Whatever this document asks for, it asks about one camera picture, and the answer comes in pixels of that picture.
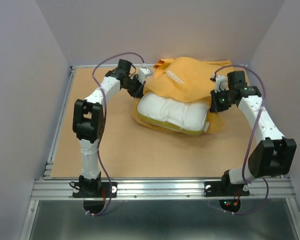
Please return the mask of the white pillow yellow edge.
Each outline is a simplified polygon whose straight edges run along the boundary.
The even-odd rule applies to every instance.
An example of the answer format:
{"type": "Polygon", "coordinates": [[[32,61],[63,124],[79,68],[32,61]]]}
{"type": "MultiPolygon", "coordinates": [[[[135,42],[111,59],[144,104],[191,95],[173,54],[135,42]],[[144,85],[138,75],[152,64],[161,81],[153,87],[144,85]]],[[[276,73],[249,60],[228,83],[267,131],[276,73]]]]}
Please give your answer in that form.
{"type": "Polygon", "coordinates": [[[187,135],[206,133],[210,126],[205,100],[185,103],[148,93],[136,105],[138,119],[144,123],[187,135]]]}

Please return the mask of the orange patterned pillowcase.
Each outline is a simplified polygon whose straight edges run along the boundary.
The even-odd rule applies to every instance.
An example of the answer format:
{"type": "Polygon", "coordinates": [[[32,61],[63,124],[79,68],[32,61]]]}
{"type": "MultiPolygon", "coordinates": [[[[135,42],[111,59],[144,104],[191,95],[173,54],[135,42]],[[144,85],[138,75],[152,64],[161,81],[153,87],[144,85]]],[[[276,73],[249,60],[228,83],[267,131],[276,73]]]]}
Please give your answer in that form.
{"type": "MultiPolygon", "coordinates": [[[[159,97],[168,97],[168,99],[177,100],[181,103],[189,104],[199,100],[204,103],[211,103],[211,90],[215,84],[210,80],[211,75],[219,68],[232,65],[229,60],[226,61],[199,61],[190,57],[178,57],[160,59],[154,65],[156,71],[154,79],[145,84],[144,96],[153,93],[159,97]]],[[[141,113],[137,113],[137,106],[141,100],[136,100],[132,110],[133,119],[140,125],[165,133],[173,133],[163,126],[155,126],[147,122],[141,113]]],[[[209,127],[207,132],[215,134],[226,129],[225,121],[218,113],[207,114],[209,127]]]]}

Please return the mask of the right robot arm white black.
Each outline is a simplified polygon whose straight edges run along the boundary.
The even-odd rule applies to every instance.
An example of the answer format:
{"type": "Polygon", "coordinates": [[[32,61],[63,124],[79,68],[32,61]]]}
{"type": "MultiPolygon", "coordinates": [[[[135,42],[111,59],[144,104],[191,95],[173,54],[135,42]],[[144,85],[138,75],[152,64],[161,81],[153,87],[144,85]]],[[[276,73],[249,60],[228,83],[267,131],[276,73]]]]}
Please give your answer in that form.
{"type": "Polygon", "coordinates": [[[241,167],[227,170],[221,180],[205,184],[206,197],[249,195],[248,183],[262,177],[277,177],[289,173],[297,149],[296,141],[286,138],[276,127],[264,106],[264,98],[256,86],[246,82],[244,71],[232,71],[226,76],[213,73],[210,112],[220,113],[236,105],[247,119],[255,141],[248,149],[241,167]]]}

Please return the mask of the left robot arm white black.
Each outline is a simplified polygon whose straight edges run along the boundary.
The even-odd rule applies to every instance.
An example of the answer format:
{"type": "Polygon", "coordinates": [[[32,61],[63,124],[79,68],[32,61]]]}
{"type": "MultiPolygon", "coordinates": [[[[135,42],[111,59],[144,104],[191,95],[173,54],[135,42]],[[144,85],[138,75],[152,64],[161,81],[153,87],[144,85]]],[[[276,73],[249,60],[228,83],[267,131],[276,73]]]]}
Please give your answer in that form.
{"type": "Polygon", "coordinates": [[[102,82],[85,99],[74,103],[72,130],[79,140],[82,169],[77,182],[69,185],[74,198],[100,198],[111,191],[107,183],[102,183],[100,170],[100,142],[107,118],[107,103],[120,90],[125,89],[134,98],[143,96],[146,79],[152,71],[143,63],[135,73],[133,64],[119,60],[115,69],[108,71],[102,82]]]}

